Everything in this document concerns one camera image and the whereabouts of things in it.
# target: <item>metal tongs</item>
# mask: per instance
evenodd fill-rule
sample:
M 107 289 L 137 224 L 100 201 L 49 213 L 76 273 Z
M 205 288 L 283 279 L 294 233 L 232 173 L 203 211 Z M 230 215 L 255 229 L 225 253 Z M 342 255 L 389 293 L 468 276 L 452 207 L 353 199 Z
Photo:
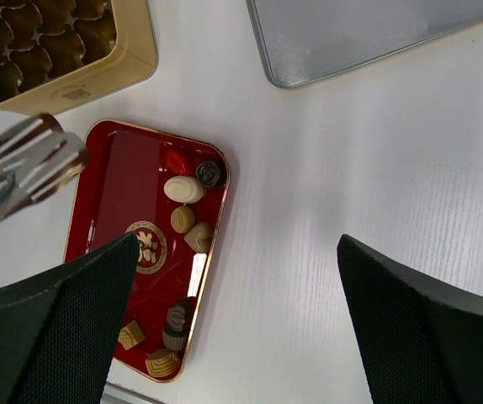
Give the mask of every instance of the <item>metal tongs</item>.
M 0 135 L 0 221 L 47 199 L 88 165 L 88 149 L 49 114 Z

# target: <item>circular logo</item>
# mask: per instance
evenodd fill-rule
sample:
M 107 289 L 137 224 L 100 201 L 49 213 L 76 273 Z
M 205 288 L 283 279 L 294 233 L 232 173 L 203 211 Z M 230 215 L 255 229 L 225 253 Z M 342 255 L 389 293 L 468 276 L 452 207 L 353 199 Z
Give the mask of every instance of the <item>circular logo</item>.
M 125 231 L 133 231 L 139 241 L 139 263 L 137 272 L 139 274 L 154 274 L 167 259 L 167 239 L 159 227 L 149 221 L 137 221 Z

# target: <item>black textured pad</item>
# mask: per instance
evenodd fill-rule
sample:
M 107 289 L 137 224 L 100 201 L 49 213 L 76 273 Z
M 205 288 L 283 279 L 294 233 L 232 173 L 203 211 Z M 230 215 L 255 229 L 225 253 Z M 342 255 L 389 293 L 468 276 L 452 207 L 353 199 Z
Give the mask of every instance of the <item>black textured pad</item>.
M 128 234 L 0 289 L 0 403 L 99 402 L 138 255 Z
M 483 297 L 348 236 L 338 262 L 376 404 L 483 404 Z

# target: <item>red candy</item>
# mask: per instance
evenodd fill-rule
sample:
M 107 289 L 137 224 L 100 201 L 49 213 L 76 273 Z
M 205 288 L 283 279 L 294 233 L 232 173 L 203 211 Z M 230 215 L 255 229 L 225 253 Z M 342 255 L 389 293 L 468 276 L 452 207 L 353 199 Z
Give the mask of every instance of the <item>red candy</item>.
M 167 168 L 178 175 L 194 174 L 194 165 L 191 161 L 183 153 L 174 149 L 167 150 Z

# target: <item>table surface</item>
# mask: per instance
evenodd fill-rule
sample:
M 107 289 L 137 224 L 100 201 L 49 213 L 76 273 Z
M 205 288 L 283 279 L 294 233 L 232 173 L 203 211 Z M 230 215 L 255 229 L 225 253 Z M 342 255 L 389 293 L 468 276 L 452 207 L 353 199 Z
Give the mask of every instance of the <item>table surface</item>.
M 233 186 L 183 376 L 109 381 L 171 404 L 369 403 L 343 233 L 483 295 L 483 23 L 295 90 L 265 78 L 243 0 L 150 3 L 149 80 L 59 116 L 209 141 Z M 18 121 L 0 112 L 0 130 Z M 0 225 L 0 286 L 62 261 L 75 185 Z

